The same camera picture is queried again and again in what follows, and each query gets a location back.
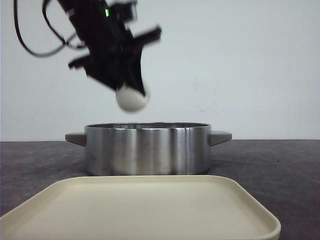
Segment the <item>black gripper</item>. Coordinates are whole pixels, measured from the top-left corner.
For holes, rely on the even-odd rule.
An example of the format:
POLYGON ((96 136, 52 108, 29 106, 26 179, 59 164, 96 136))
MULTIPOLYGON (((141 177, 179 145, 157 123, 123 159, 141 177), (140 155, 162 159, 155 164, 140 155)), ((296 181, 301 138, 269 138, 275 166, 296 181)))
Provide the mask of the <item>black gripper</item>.
POLYGON ((157 26, 134 36, 126 23, 137 18, 137 1, 72 0, 69 17, 89 54, 72 60, 70 68, 84 68, 87 76, 117 90, 127 85, 146 96, 141 57, 145 45, 161 38, 157 26))

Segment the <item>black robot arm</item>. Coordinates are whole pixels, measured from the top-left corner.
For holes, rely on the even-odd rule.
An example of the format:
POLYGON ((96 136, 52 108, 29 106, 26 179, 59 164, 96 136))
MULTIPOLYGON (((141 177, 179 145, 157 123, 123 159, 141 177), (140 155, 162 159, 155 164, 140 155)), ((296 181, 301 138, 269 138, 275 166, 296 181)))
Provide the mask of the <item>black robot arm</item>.
POLYGON ((114 91, 123 86, 146 94, 142 79, 141 57, 145 45, 161 38, 156 26, 134 36, 126 23, 136 19, 137 1, 61 0, 79 39, 89 54, 69 62, 69 68, 84 68, 87 76, 114 91))

